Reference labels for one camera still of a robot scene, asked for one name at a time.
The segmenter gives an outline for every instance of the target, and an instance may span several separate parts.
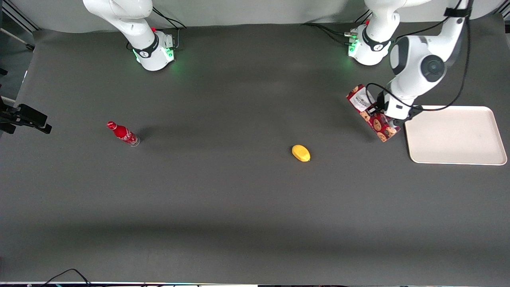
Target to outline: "black cable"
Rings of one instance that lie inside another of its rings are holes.
[[[459,5],[461,4],[462,0],[458,0],[457,2],[457,5],[455,6],[455,9],[457,9],[459,7]],[[439,25],[441,25],[442,23],[444,23],[446,20],[448,20],[450,17],[446,17],[444,18],[441,22],[437,23],[437,24],[434,24],[428,28],[425,28],[423,30],[419,30],[419,31],[414,31],[414,32],[411,32],[411,33],[407,33],[407,34],[404,34],[404,35],[400,35],[398,36],[396,39],[395,39],[395,42],[398,41],[398,39],[402,38],[402,37],[405,37],[405,36],[411,36],[411,35],[414,35],[414,34],[418,34],[418,33],[421,33],[421,32],[425,32],[425,31],[428,31],[430,29],[433,29]]]
[[[303,23],[301,25],[305,25],[305,26],[311,26],[311,27],[317,27],[319,28],[321,31],[323,31],[324,33],[326,33],[326,35],[331,38],[331,40],[337,42],[337,43],[340,43],[340,44],[345,44],[346,42],[342,42],[340,40],[338,40],[337,38],[333,37],[333,35],[331,35],[330,33],[327,32],[327,30],[325,29],[322,29],[321,27],[317,26],[317,25],[311,25],[311,24],[314,24],[314,23]]]
[[[357,23],[359,19],[361,19],[363,16],[365,16],[370,10],[367,10],[367,12],[363,13],[363,15],[361,15],[360,17],[358,17],[356,19],[356,21],[354,21],[354,23]]]
[[[320,29],[322,29],[322,30],[326,30],[326,31],[328,31],[328,32],[330,32],[330,33],[332,33],[332,34],[335,34],[335,35],[341,35],[341,36],[343,36],[343,35],[344,35],[344,33],[337,32],[337,31],[335,31],[335,30],[333,30],[333,29],[330,29],[330,28],[328,28],[328,27],[326,27],[326,26],[324,26],[324,25],[317,24],[317,23],[303,23],[303,24],[301,24],[301,25],[304,25],[304,26],[314,26],[314,27],[320,28]]]
[[[179,29],[179,27],[177,27],[172,21],[170,21],[170,19],[167,19],[166,16],[163,16],[163,14],[161,14],[159,11],[156,10],[156,8],[153,8],[153,11],[158,14],[159,16],[163,17],[165,20],[167,20],[170,24],[172,24],[172,26],[174,26],[177,30]]]
[[[373,13],[372,13],[372,12],[370,12],[370,14],[368,14],[368,16],[367,16],[365,19],[363,19],[363,21],[361,21],[361,23],[365,23],[365,22],[367,21],[368,17],[370,17],[370,15],[372,15],[372,14],[373,14]]]
[[[453,105],[458,99],[459,97],[461,96],[462,94],[462,91],[464,90],[464,84],[466,82],[466,75],[467,75],[467,72],[468,72],[468,68],[469,68],[469,58],[470,58],[470,54],[471,54],[471,26],[470,26],[470,23],[469,23],[469,18],[466,17],[466,31],[467,31],[467,51],[466,51],[466,64],[464,65],[464,73],[462,75],[462,81],[461,81],[461,87],[460,89],[458,90],[458,93],[457,93],[457,96],[455,96],[455,98],[446,106],[442,107],[442,108],[437,108],[437,109],[424,109],[424,108],[418,108],[418,107],[414,107],[414,106],[410,106],[406,103],[404,103],[401,99],[397,98],[393,93],[391,93],[388,89],[386,89],[385,87],[379,85],[379,84],[376,84],[376,83],[368,83],[366,85],[366,89],[368,90],[368,87],[370,85],[373,85],[373,86],[377,86],[379,88],[381,88],[382,90],[384,90],[386,93],[388,93],[389,95],[391,95],[393,98],[395,98],[396,100],[398,100],[401,104],[403,104],[404,106],[406,107],[409,107],[413,110],[419,110],[419,111],[440,111],[440,110],[444,110],[448,107],[450,107],[451,105]]]
[[[69,271],[75,271],[76,273],[78,273],[78,275],[79,275],[79,276],[80,276],[80,277],[81,277],[81,278],[85,281],[85,283],[87,284],[87,287],[90,287],[90,281],[89,281],[89,280],[87,280],[87,278],[85,278],[85,276],[83,276],[83,274],[82,274],[82,273],[80,273],[78,270],[76,270],[76,269],[74,269],[74,268],[67,269],[66,271],[64,271],[64,272],[60,273],[59,275],[55,275],[55,276],[53,276],[50,280],[46,281],[46,283],[44,283],[43,285],[41,285],[41,287],[42,287],[42,286],[47,285],[48,283],[50,283],[51,281],[53,281],[53,279],[55,279],[55,278],[59,277],[60,275],[65,274],[65,273],[67,273],[67,272],[69,272]]]
[[[175,19],[172,19],[172,18],[169,18],[169,17],[167,17],[167,16],[163,15],[163,13],[161,13],[158,9],[156,9],[156,8],[154,8],[154,7],[153,7],[153,8],[152,8],[152,10],[153,10],[154,12],[156,12],[156,14],[158,14],[159,16],[161,16],[161,17],[165,18],[167,21],[169,21],[169,22],[170,22],[170,21],[174,21],[174,22],[179,23],[179,25],[181,25],[184,29],[187,29],[187,28],[188,28],[188,27],[186,27],[184,24],[182,24],[180,21],[175,20]]]

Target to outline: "black band on robot base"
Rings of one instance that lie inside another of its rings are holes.
[[[140,57],[142,58],[149,58],[152,53],[158,48],[159,46],[159,37],[154,34],[154,42],[152,42],[152,44],[145,48],[145,49],[136,49],[136,48],[133,48],[133,50],[135,50],[135,52],[140,55]]]
[[[370,48],[372,49],[372,51],[374,51],[374,52],[381,51],[390,42],[389,40],[384,41],[384,42],[377,42],[377,41],[370,39],[367,35],[367,28],[363,29],[362,38],[363,38],[363,41],[367,45],[369,45]]]

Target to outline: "bottle cap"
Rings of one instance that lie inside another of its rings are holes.
[[[110,129],[110,130],[114,130],[117,128],[117,124],[112,122],[112,121],[109,121],[106,126]]]

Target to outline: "white backdrop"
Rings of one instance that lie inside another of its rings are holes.
[[[82,0],[11,0],[39,27],[61,32],[83,33],[114,30],[90,14]],[[473,17],[481,17],[503,0],[475,0]],[[363,12],[363,0],[153,0],[161,12],[187,26],[240,25],[255,23],[346,22]],[[421,6],[399,10],[404,22],[440,21],[449,0],[432,0]],[[169,24],[155,15],[148,19],[157,28]]]

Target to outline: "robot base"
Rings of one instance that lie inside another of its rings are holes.
[[[155,35],[159,38],[159,45],[149,58],[139,57],[136,52],[133,51],[136,60],[149,71],[163,69],[168,63],[173,61],[175,57],[172,35],[166,35],[161,31],[156,31]]]
[[[357,33],[358,35],[361,35],[366,27],[367,27],[366,25],[361,25],[357,28],[351,29],[351,33]],[[388,49],[390,48],[390,45],[391,42],[389,42],[379,51],[372,51],[370,46],[363,42],[363,39],[357,39],[349,47],[349,52],[347,55],[349,57],[354,58],[360,64],[366,66],[373,66],[379,64],[382,61],[382,59],[388,54]]]

